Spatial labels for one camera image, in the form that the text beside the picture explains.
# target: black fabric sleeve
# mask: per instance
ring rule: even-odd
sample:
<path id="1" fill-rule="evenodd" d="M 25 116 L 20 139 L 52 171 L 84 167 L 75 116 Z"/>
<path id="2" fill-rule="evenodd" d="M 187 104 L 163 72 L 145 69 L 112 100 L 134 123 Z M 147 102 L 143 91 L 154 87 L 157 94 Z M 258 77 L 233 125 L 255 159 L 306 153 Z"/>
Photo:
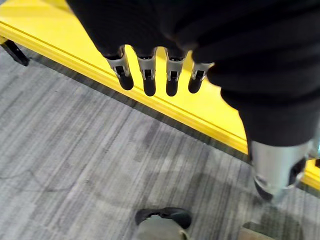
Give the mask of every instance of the black fabric sleeve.
<path id="1" fill-rule="evenodd" d="M 215 62 L 208 79 L 239 111 L 247 136 L 272 146 L 310 140 L 320 115 L 320 1 L 193 4 L 203 11 L 189 19 L 188 3 L 168 4 L 184 14 L 163 19 L 162 30 L 195 62 Z"/>

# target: yellow platform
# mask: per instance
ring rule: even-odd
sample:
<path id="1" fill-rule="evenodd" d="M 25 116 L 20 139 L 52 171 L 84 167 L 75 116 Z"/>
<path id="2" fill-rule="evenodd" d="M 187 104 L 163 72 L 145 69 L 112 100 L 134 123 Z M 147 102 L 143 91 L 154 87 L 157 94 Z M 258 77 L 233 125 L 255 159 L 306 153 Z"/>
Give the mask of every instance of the yellow platform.
<path id="1" fill-rule="evenodd" d="M 220 88 L 207 80 L 196 94 L 188 91 L 192 70 L 190 54 L 183 65 L 176 96 L 166 94 L 166 55 L 158 48 L 156 93 L 148 97 L 134 51 L 126 46 L 134 87 L 121 88 L 104 57 L 68 9 L 64 0 L 8 0 L 0 6 L 0 36 L 21 44 L 132 99 L 182 122 L 224 144 L 247 153 L 247 142 L 238 112 L 220 96 Z M 310 161 L 306 184 L 320 189 L 320 168 Z"/>

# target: black leg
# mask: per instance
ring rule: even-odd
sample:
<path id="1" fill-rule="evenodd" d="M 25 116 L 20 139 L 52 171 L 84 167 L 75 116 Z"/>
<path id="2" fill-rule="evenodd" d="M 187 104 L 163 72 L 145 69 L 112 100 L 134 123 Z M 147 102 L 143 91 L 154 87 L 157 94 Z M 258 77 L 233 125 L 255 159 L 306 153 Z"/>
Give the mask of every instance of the black leg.
<path id="1" fill-rule="evenodd" d="M 17 63 L 22 64 L 23 66 L 28 66 L 29 58 L 24 55 L 24 53 L 18 48 L 18 46 L 11 40 L 3 40 L 0 44 L 3 49 L 10 54 L 10 56 L 15 60 Z"/>

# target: silver metal cylinder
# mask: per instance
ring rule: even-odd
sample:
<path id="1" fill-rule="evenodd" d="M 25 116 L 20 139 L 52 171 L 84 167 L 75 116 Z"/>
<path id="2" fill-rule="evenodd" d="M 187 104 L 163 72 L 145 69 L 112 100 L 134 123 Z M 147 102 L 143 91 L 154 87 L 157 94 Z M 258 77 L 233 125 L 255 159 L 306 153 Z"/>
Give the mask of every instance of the silver metal cylinder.
<path id="1" fill-rule="evenodd" d="M 106 58 L 106 60 L 118 78 L 120 78 L 121 76 L 119 74 L 119 70 L 117 69 L 117 67 L 123 68 L 123 72 L 124 72 L 125 76 L 128 77 L 130 75 L 129 62 L 128 62 L 126 52 L 124 50 L 123 50 L 122 57 L 120 57 L 119 59 L 112 59 L 111 60 L 111 59 Z"/>
<path id="2" fill-rule="evenodd" d="M 191 78 L 195 80 L 198 71 L 202 71 L 203 73 L 201 74 L 202 77 L 200 79 L 200 81 L 202 81 L 205 78 L 208 69 L 211 68 L 213 65 L 215 65 L 213 62 L 211 63 L 195 63 L 194 62 L 192 66 Z"/>
<path id="3" fill-rule="evenodd" d="M 270 146 L 251 142 L 255 183 L 266 193 L 280 196 L 304 174 L 312 141 L 296 146 Z"/>
<path id="4" fill-rule="evenodd" d="M 178 61 L 170 60 L 168 56 L 168 52 L 166 52 L 166 79 L 169 82 L 173 79 L 173 76 L 176 82 L 179 80 L 179 76 L 181 74 L 184 61 L 185 61 L 185 58 Z"/>
<path id="5" fill-rule="evenodd" d="M 149 59 L 141 57 L 138 57 L 137 59 L 143 80 L 147 79 L 146 70 L 151 71 L 151 79 L 154 80 L 156 78 L 156 55 L 153 54 L 152 58 Z"/>

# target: foot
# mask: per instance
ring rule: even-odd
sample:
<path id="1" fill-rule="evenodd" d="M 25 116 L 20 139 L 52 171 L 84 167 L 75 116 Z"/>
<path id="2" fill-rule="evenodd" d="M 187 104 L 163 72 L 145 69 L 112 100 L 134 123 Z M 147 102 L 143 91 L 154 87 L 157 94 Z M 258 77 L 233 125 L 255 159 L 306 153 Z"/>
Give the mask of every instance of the foot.
<path id="1" fill-rule="evenodd" d="M 187 229 L 192 221 L 191 213 L 179 207 L 165 207 L 162 209 L 141 209 L 135 214 L 135 222 L 139 225 L 152 215 L 158 215 L 163 219 L 171 219 L 183 229 Z"/>

